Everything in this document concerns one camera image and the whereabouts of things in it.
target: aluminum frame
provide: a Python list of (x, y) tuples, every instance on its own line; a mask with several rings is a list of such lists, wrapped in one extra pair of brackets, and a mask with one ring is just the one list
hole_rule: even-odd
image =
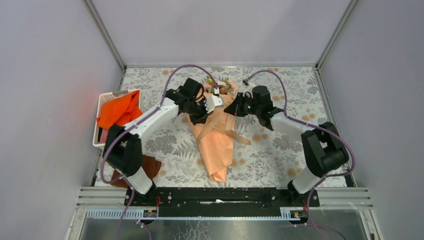
[(344, 10), (344, 13), (341, 16), (340, 21), (338, 22), (334, 32), (332, 33), (330, 40), (327, 43), (327, 46), (325, 46), (324, 51), (322, 52), (322, 55), (319, 57), (318, 61), (316, 62), (317, 69), (320, 69), (323, 66), (327, 56), (329, 55), (331, 49), (333, 48), (333, 45), (335, 44), (337, 38), (340, 35), (340, 32), (342, 31), (343, 27), (345, 26), (346, 22), (351, 16), (352, 11), (355, 9), (358, 1), (359, 0), (350, 0), (349, 4), (346, 7), (346, 10)]
[(109, 48), (110, 52), (113, 55), (113, 58), (115, 58), (116, 63), (120, 67), (121, 70), (125, 70), (126, 65), (124, 60), (122, 59), (117, 47), (115, 46), (114, 42), (112, 41), (111, 35), (109, 35), (108, 30), (105, 27), (105, 24), (103, 23), (102, 19), (100, 18), (99, 13), (96, 10), (96, 7), (94, 6), (94, 3), (92, 0), (83, 0), (88, 12), (90, 13), (93, 22), (97, 26), (98, 30), (100, 31), (101, 36), (104, 39), (104, 42), (106, 43), (107, 47)]
[[(119, 79), (117, 81), (118, 84), (116, 85), (116, 88), (115, 88), (115, 91), (114, 92), (117, 92), (117, 91), (120, 91), (121, 90), (121, 86), (122, 86), (122, 83), (123, 83), (124, 77), (125, 77), (125, 72), (126, 72), (125, 69), (123, 69), (121, 71), (120, 77), (119, 77)], [(96, 172), (97, 172), (97, 169), (99, 167), (100, 160), (102, 159), (102, 153), (103, 153), (103, 151), (99, 148), (97, 150), (97, 154), (95, 156), (94, 165), (93, 165), (93, 167), (92, 167), (92, 169), (90, 171), (90, 175), (88, 176), (89, 178), (85, 182), (85, 185), (86, 186), (91, 186), (92, 181), (93, 181), (93, 178), (96, 176)]]
[[(356, 210), (359, 212), (368, 240), (383, 240), (380, 228), (375, 221), (374, 207), (368, 190), (365, 187), (318, 187), (320, 207), (311, 207), (312, 210)], [(93, 217), (90, 212), (101, 210), (110, 212), (110, 216), (103, 219), (116, 219), (116, 215), (124, 210), (124, 199), (127, 190), (120, 187), (82, 187), (79, 193), (73, 220), (69, 226), (65, 240), (79, 240), (87, 218)], [(152, 209), (151, 206), (130, 206), (132, 212)], [(281, 207), (282, 217), (158, 217), (163, 220), (221, 220), (221, 221), (287, 221), (284, 213), (290, 210), (301, 210), (301, 207)], [(139, 217), (126, 217), (137, 220)]]
[[(319, 92), (321, 93), (321, 96), (322, 96), (322, 102), (324, 104), (325, 113), (327, 114), (327, 117), (330, 120), (330, 122), (332, 122), (334, 124), (334, 126), (337, 129), (340, 137), (343, 137), (343, 131), (339, 128), (339, 123), (337, 122), (336, 115), (334, 114), (334, 108), (333, 108), (332, 102), (330, 100), (329, 94), (327, 92), (326, 84), (324, 82), (323, 75), (321, 74), (321, 69), (315, 68), (314, 74), (315, 74), (316, 83), (318, 85)], [(352, 161), (348, 161), (343, 166), (345, 167), (344, 170), (346, 170), (346, 171), (351, 169)], [(353, 186), (356, 187), (358, 185), (358, 182), (357, 182), (357, 179), (355, 177), (355, 173), (352, 172), (350, 174), (350, 176), (353, 180)]]
[[(179, 63), (179, 64), (132, 64), (127, 65), (127, 68), (178, 68), (181, 65), (187, 63)], [(197, 64), (203, 68), (239, 68), (239, 67), (315, 67), (316, 63), (206, 63), (206, 64)]]

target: glass panel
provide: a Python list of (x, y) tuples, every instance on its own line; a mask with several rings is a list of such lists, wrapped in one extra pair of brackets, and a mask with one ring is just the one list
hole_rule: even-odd
[[(355, 210), (312, 210), (317, 224), (334, 228), (347, 239), (367, 239), (361, 217)], [(86, 219), (82, 240), (114, 240), (117, 219)], [(294, 227), (288, 221), (269, 220), (156, 220), (148, 225), (154, 240), (226, 240), (226, 239), (326, 239), (313, 226)], [(342, 239), (337, 233), (323, 230), (332, 239)], [(146, 227), (141, 228), (135, 220), (122, 221), (119, 239), (149, 239)]]

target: orange cloth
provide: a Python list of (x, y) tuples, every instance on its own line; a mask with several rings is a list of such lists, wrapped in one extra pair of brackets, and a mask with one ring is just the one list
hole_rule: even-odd
[(207, 117), (205, 124), (193, 125), (190, 116), (186, 114), (188, 124), (194, 133), (197, 145), (202, 156), (204, 166), (213, 181), (225, 183), (227, 180), (227, 167), (233, 163), (234, 139), (243, 144), (250, 145), (250, 141), (234, 132), (236, 117), (224, 112), (233, 98), (222, 95), (224, 107), (215, 108)]
[(103, 129), (109, 129), (113, 124), (123, 126), (140, 117), (142, 111), (138, 106), (140, 91), (131, 92), (115, 100), (105, 102), (101, 108), (97, 125)]

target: red wire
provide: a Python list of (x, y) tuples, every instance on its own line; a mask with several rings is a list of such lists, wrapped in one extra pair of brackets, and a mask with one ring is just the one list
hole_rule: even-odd
[(161, 203), (161, 198), (159, 196), (157, 196), (156, 197), (156, 214), (158, 214), (158, 208), (159, 208), (160, 203)]

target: brown cloth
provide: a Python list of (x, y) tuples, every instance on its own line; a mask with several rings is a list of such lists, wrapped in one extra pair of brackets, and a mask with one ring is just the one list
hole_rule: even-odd
[[(153, 180), (153, 178), (158, 175), (161, 166), (162, 162), (156, 161), (155, 157), (143, 155), (143, 165), (141, 167), (143, 168), (149, 179)], [(117, 178), (119, 175), (120, 173), (114, 170), (112, 174), (112, 179)], [(128, 188), (128, 184), (123, 179), (118, 179), (118, 181), (112, 183), (111, 185), (125, 189)]]

